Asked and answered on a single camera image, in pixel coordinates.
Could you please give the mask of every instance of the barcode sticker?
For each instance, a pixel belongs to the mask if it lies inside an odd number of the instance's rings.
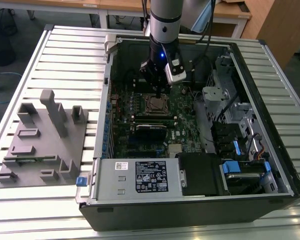
[[[128,170],[128,163],[127,162],[116,162],[115,170]]]
[[[98,7],[97,5],[95,4],[83,4],[84,7],[88,7],[88,8],[96,8]]]

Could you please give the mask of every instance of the blue cable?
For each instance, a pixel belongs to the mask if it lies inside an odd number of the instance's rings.
[[[11,74],[11,75],[18,75],[20,78],[22,78],[22,75],[20,73],[17,73],[17,72],[10,72],[10,71],[7,71],[7,72],[0,72],[0,75],[3,75],[3,74]],[[0,104],[7,104],[9,103],[10,101],[0,101]]]

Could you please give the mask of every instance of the metal table surface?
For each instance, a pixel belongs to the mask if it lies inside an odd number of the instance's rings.
[[[81,105],[89,110],[80,170],[92,170],[105,68],[104,41],[108,33],[142,35],[140,31],[66,26],[43,32],[0,123],[0,168],[18,125],[16,111],[20,103],[43,107],[40,92],[48,88],[54,90],[56,102],[61,102],[65,109]],[[193,35],[180,38],[198,39]],[[300,176],[300,100],[268,47],[256,40],[214,39],[237,43]],[[79,211],[76,192],[75,185],[0,189],[0,239],[300,240],[300,204],[271,212],[251,223],[95,232]],[[87,187],[81,189],[82,196],[88,194]]]

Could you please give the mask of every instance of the motherboard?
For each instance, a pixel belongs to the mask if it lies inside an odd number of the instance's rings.
[[[114,84],[111,102],[115,158],[174,158],[201,152],[194,96],[187,86],[173,86],[157,97]]]

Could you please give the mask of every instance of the open computer chassis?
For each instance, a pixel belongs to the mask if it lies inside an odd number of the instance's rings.
[[[148,47],[116,36],[107,56],[90,195],[79,207],[92,228],[252,222],[300,202],[300,178],[238,46],[212,42],[160,99],[138,74]],[[191,65],[205,43],[180,48]]]

